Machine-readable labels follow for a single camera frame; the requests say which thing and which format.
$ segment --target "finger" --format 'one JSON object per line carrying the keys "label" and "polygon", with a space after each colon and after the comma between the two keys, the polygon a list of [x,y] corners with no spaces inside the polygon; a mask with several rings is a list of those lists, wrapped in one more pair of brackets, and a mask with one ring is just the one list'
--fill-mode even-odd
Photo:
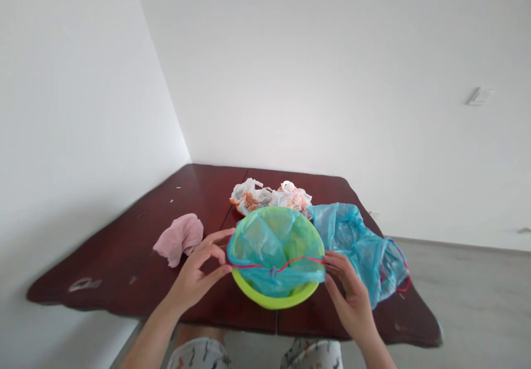
{"label": "finger", "polygon": [[212,243],[214,243],[217,240],[220,240],[220,239],[223,239],[223,238],[225,238],[227,236],[232,235],[235,230],[236,230],[236,228],[229,228],[229,229],[226,229],[226,230],[222,230],[222,231],[217,231],[217,232],[211,233],[205,239],[203,239],[201,244],[204,243],[206,245],[211,245]]}
{"label": "finger", "polygon": [[329,256],[329,257],[335,257],[335,258],[337,258],[339,260],[342,260],[345,264],[350,263],[350,260],[348,259],[347,256],[345,256],[344,254],[332,251],[332,250],[325,251],[325,255]]}
{"label": "finger", "polygon": [[332,273],[340,279],[345,275],[345,273],[339,268],[331,267],[331,266],[326,266],[326,272]]}
{"label": "finger", "polygon": [[232,272],[232,267],[230,265],[220,266],[215,271],[209,273],[201,280],[201,287],[205,287],[205,293],[214,286],[221,278],[226,274]]}
{"label": "finger", "polygon": [[327,270],[330,269],[331,273],[339,277],[345,289],[359,290],[359,287],[363,282],[358,276],[350,260],[342,254],[335,253],[334,256],[329,256],[329,253],[333,252],[326,252],[323,260],[326,263],[332,264],[335,268],[327,266]]}
{"label": "finger", "polygon": [[328,256],[333,256],[333,257],[337,257],[337,258],[343,258],[343,257],[346,258],[346,256],[344,254],[335,252],[333,250],[327,250],[327,251],[325,251],[325,254],[328,255]]}
{"label": "finger", "polygon": [[348,264],[342,258],[329,256],[328,254],[325,254],[322,257],[322,260],[324,262],[326,262],[327,264],[333,265],[334,267],[336,267],[336,268],[338,268],[338,269],[340,269],[342,271],[346,271],[347,268],[348,268]]}
{"label": "finger", "polygon": [[203,250],[201,250],[201,259],[199,260],[200,265],[196,266],[196,268],[201,267],[205,261],[207,261],[210,257],[215,257],[219,261],[220,265],[225,265],[226,258],[225,258],[225,252],[221,249],[221,247],[217,245],[209,245],[205,247]]}
{"label": "finger", "polygon": [[341,292],[339,291],[339,288],[337,287],[336,282],[332,279],[332,277],[329,274],[325,275],[325,287],[326,287],[326,290],[328,290],[328,294],[330,295],[330,298],[332,299],[332,302],[334,303],[336,310],[339,310],[339,308],[345,302],[345,299],[341,295]]}

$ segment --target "trash bag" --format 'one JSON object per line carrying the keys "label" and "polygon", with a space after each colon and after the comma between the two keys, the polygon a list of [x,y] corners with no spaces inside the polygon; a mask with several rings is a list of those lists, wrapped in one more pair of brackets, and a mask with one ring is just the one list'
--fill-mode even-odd
{"label": "trash bag", "polygon": [[303,216],[311,219],[308,214],[308,207],[311,206],[311,196],[304,189],[295,187],[290,181],[284,181],[280,188],[272,193],[273,199],[269,206],[289,207],[300,211]]}
{"label": "trash bag", "polygon": [[227,245],[228,261],[251,287],[287,297],[297,286],[323,282],[324,247],[311,222],[287,207],[265,207],[238,223]]}
{"label": "trash bag", "polygon": [[325,249],[349,258],[369,291],[372,309],[409,276],[404,253],[390,238],[368,229],[356,205],[334,203],[311,206],[308,211]]}
{"label": "trash bag", "polygon": [[232,190],[230,201],[236,206],[241,215],[248,215],[251,211],[269,206],[273,199],[271,188],[256,189],[264,186],[259,181],[247,178],[243,184],[237,184]]}
{"label": "trash bag", "polygon": [[235,185],[230,201],[236,206],[238,212],[244,216],[251,211],[267,206],[282,206],[300,211],[306,218],[311,219],[307,212],[311,206],[311,196],[304,189],[297,188],[290,181],[281,183],[278,190],[262,188],[264,184],[252,178],[242,184]]}

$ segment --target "plastic bowl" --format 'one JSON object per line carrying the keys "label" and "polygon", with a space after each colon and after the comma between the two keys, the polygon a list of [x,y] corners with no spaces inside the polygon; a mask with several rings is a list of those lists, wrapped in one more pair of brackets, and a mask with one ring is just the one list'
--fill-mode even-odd
{"label": "plastic bowl", "polygon": [[[286,213],[289,213],[289,210],[291,209],[287,207],[271,206],[271,207],[264,207],[259,210],[268,210],[269,211],[268,217],[271,217],[271,214],[285,216]],[[246,220],[248,220],[251,216],[256,215],[256,213],[257,211],[250,213],[246,218],[244,218],[242,221],[240,221],[240,223],[238,223],[238,227],[244,227],[246,224]],[[324,254],[325,248],[322,244],[322,239],[319,233],[317,232],[317,229],[315,229],[313,224],[306,217],[302,215],[300,216],[300,220],[298,221],[307,222],[306,225],[307,225],[308,231],[311,233],[313,237],[315,237],[316,241],[319,241],[320,254]],[[236,228],[236,232],[233,235],[233,237],[235,237],[237,233],[238,233],[238,228]],[[247,297],[249,297],[251,300],[253,300],[258,305],[266,309],[270,309],[270,310],[285,309],[285,308],[290,308],[297,304],[300,304],[304,300],[307,300],[307,298],[309,298],[319,286],[319,283],[317,282],[308,282],[308,283],[299,285],[296,288],[294,288],[288,297],[275,298],[275,297],[266,296],[254,290],[252,286],[249,283],[247,283],[245,279],[243,279],[242,275],[240,274],[237,268],[232,269],[232,276],[234,277],[236,284],[239,286],[241,291]]]}

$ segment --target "person's left hand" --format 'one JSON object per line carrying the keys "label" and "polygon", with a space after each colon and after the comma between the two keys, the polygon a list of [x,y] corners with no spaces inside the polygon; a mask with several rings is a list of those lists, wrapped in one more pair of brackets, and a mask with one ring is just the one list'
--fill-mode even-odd
{"label": "person's left hand", "polygon": [[[212,233],[195,248],[194,252],[184,263],[179,276],[177,276],[175,283],[165,298],[169,305],[182,310],[182,312],[186,311],[197,304],[218,280],[232,272],[232,267],[226,264],[225,252],[214,242],[232,235],[234,230],[234,228],[231,228]],[[220,267],[205,275],[201,271],[201,266],[210,257],[216,257]]]}

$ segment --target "pink cloth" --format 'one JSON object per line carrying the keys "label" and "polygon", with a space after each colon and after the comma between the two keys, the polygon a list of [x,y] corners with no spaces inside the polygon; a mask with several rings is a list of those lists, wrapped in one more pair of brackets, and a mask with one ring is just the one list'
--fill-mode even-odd
{"label": "pink cloth", "polygon": [[168,259],[168,266],[175,268],[184,253],[189,256],[203,239],[203,224],[195,214],[185,214],[173,220],[153,246],[153,250]]}

